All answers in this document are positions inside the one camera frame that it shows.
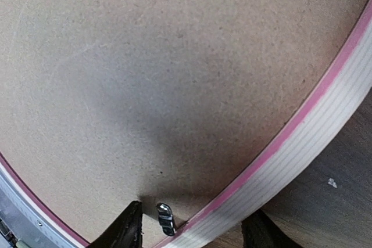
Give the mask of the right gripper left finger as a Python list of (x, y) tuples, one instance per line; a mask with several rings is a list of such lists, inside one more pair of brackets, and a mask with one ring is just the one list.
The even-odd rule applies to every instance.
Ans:
[(132, 201), (90, 248), (142, 247), (142, 203)]

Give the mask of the brown backing board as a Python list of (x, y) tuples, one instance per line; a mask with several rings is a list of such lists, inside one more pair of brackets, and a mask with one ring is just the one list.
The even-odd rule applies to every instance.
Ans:
[(313, 90), (367, 0), (1, 0), (1, 153), (93, 241), (186, 221)]

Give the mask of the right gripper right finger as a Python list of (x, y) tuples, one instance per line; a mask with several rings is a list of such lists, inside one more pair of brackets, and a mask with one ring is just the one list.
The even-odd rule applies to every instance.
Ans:
[(262, 210), (241, 222), (244, 248), (301, 248), (289, 238)]

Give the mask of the wooden picture frame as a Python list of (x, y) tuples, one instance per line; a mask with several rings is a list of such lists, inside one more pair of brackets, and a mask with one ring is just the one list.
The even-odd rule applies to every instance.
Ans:
[[(252, 55), (167, 42), (93, 44), (1, 66), (1, 169), (71, 240), (97, 239), (132, 201), (153, 197), (153, 247), (201, 247), (268, 202), (333, 140), (371, 89), (371, 3), (291, 117), (259, 118)], [(171, 207), (166, 236), (156, 205)]]

